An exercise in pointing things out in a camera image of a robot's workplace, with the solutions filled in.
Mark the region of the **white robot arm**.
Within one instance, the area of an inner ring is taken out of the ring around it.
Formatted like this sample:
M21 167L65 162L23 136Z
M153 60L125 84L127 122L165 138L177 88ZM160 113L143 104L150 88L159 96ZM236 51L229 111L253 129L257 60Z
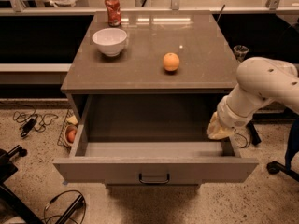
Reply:
M292 63L263 57L246 59L236 69L237 84L217 105L208 124L209 139L220 140L246 126L253 114L273 102L299 113L299 77Z

